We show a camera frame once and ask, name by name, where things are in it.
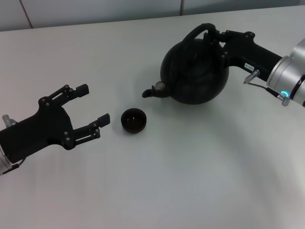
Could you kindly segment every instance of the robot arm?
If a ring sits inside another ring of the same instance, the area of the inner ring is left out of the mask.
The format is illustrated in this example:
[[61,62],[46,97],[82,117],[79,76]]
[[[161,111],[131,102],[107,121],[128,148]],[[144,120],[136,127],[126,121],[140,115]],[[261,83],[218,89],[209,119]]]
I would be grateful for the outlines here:
[[21,122],[4,115],[6,129],[0,131],[0,175],[18,168],[24,159],[53,145],[71,150],[77,145],[99,138],[102,128],[110,123],[108,114],[87,126],[73,129],[71,120],[62,108],[70,100],[89,93],[86,84],[71,89],[65,85],[50,96],[41,98],[36,114]]
[[219,34],[219,41],[225,42],[224,52],[229,66],[237,66],[250,75],[244,83],[255,77],[267,82],[266,89],[287,106],[290,100],[305,107],[305,39],[291,55],[281,57],[254,43],[252,32],[226,31]]

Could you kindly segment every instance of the white table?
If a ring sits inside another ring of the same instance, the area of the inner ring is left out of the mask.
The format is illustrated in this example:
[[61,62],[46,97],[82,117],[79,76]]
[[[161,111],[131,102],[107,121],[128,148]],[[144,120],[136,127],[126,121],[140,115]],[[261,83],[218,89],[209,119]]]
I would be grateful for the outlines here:
[[[1,115],[25,119],[39,98],[87,83],[90,94],[64,106],[74,128],[105,113],[111,124],[98,140],[50,146],[1,176],[0,227],[303,229],[301,106],[244,85],[248,73],[235,67],[207,104],[141,95],[159,81],[166,52],[201,23],[252,31],[284,56],[305,37],[304,15],[298,6],[1,32]],[[132,107],[147,115],[137,135],[120,122]]]

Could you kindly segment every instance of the black teapot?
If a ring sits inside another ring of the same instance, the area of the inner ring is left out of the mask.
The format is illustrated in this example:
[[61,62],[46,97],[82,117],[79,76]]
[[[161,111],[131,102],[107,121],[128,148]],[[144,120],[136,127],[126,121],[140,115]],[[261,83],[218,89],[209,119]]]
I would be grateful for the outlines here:
[[[203,39],[196,38],[203,31]],[[143,92],[142,97],[172,97],[184,104],[202,104],[215,98],[224,88],[229,68],[219,31],[202,24],[182,42],[173,46],[161,65],[161,81]]]

